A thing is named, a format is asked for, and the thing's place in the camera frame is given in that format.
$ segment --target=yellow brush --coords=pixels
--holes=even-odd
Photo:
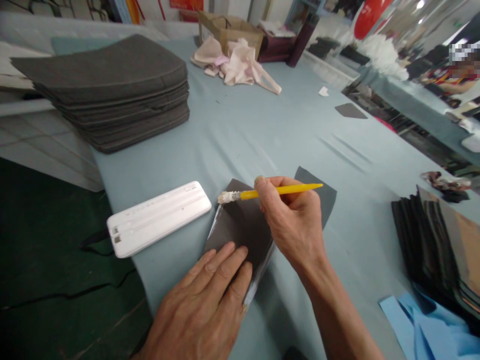
[[[321,188],[323,184],[300,184],[280,186],[276,190],[280,195],[303,193],[308,190]],[[248,200],[258,198],[259,193],[256,190],[251,191],[223,191],[218,197],[219,204],[227,204],[238,200]]]

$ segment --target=floor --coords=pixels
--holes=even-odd
[[[0,329],[4,359],[127,359],[151,324],[132,261],[82,252],[112,214],[104,191],[91,192],[0,158]],[[112,251],[108,239],[95,244]]]

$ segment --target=forearm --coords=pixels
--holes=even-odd
[[[310,297],[329,359],[384,359],[328,259],[293,265]]]
[[[453,85],[448,83],[443,83],[440,85],[440,88],[450,94],[463,94],[466,93],[470,87],[465,85]]]

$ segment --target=hand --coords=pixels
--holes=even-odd
[[[203,255],[163,299],[136,359],[227,359],[247,311],[252,264],[241,266],[247,253],[229,242]]]
[[[452,89],[455,88],[455,85],[444,82],[443,84],[440,84],[438,87],[445,92],[451,92]]]
[[[294,268],[309,259],[323,261],[326,258],[318,194],[310,190],[281,197],[275,189],[297,184],[301,182],[284,176],[255,179],[260,209],[273,240]]]

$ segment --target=left hand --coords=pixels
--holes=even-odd
[[[247,312],[243,301],[252,278],[247,253],[245,246],[235,250],[229,242],[203,255],[163,299],[135,359],[227,359]]]

